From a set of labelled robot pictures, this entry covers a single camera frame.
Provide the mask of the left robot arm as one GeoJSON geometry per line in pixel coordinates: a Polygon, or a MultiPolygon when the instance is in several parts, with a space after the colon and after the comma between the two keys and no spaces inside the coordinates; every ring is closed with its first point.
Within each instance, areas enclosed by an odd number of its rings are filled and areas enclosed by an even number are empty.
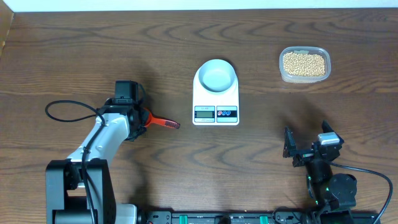
{"type": "Polygon", "coordinates": [[[143,99],[117,93],[94,110],[95,125],[82,144],[45,170],[47,223],[137,223],[136,205],[118,203],[109,167],[120,145],[146,131],[143,99]]]}

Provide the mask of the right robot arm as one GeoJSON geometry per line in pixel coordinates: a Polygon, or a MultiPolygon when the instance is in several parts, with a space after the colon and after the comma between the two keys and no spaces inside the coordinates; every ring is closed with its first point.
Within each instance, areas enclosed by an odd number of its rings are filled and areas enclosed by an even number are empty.
{"type": "Polygon", "coordinates": [[[331,163],[340,156],[344,140],[322,122],[323,132],[312,142],[310,149],[298,149],[293,132],[284,128],[283,157],[291,157],[294,167],[307,170],[307,189],[316,207],[305,212],[302,223],[353,223],[350,208],[356,205],[357,180],[351,174],[334,174],[331,163]]]}

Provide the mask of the red measuring scoop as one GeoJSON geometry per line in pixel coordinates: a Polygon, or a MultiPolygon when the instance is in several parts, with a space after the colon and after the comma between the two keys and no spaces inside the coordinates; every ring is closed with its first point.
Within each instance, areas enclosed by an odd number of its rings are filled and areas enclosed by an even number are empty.
{"type": "Polygon", "coordinates": [[[151,124],[156,124],[159,126],[164,126],[164,127],[172,128],[172,129],[180,128],[180,124],[175,121],[165,119],[165,118],[155,117],[147,108],[145,109],[145,111],[147,113],[147,121],[144,126],[145,128],[148,128],[151,124]]]}

